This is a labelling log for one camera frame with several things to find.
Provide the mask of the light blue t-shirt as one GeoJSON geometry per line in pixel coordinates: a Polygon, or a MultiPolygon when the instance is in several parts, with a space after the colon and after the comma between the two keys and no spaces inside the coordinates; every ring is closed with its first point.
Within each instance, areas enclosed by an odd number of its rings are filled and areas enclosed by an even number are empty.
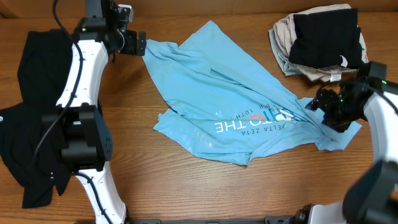
{"type": "Polygon", "coordinates": [[[313,143],[343,150],[360,130],[339,133],[212,21],[184,43],[148,40],[144,63],[168,110],[155,130],[195,157],[246,166],[313,143]]]}

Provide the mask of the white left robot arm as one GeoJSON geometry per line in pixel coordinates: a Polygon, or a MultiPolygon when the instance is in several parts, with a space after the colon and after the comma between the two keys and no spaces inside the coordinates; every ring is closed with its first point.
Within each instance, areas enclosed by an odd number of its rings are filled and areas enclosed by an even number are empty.
{"type": "Polygon", "coordinates": [[[131,223],[111,173],[113,139],[98,104],[101,77],[116,52],[144,54],[146,35],[128,30],[130,19],[84,18],[74,31],[72,64],[55,111],[42,118],[45,136],[58,136],[57,161],[83,186],[95,223],[131,223]]]}

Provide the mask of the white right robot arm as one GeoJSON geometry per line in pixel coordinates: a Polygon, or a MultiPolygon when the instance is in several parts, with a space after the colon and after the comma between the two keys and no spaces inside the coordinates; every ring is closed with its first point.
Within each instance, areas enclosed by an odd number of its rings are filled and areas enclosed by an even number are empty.
{"type": "Polygon", "coordinates": [[[341,81],[340,92],[320,88],[307,106],[322,109],[329,127],[359,118],[369,123],[374,164],[341,203],[306,205],[286,223],[397,223],[397,84],[378,78],[341,81]]]}

